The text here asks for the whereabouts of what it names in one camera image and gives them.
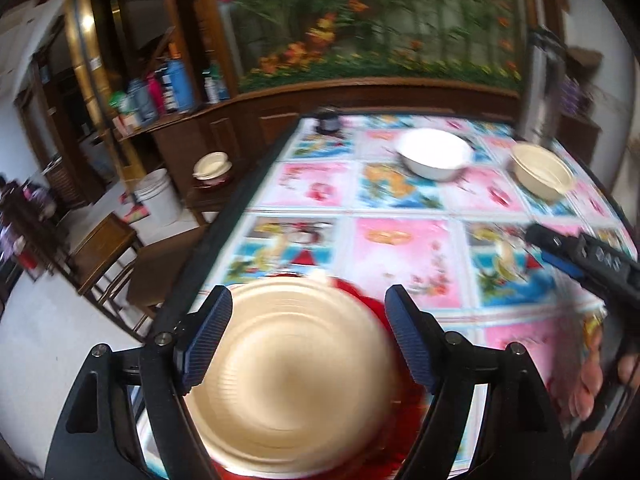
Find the person right hand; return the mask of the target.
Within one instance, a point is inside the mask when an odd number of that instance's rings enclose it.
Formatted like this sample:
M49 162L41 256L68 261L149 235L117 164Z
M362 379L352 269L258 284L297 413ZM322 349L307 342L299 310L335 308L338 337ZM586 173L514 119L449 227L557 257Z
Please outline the person right hand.
M570 394L570 414L580 420L587 420L594 409L594 401L604 382L600 364L600 350L603 339L603 328L594 328L587 342L588 354L578 374L577 382ZM638 353L623 356L617 364L620 381L632 390L639 388L639 355Z

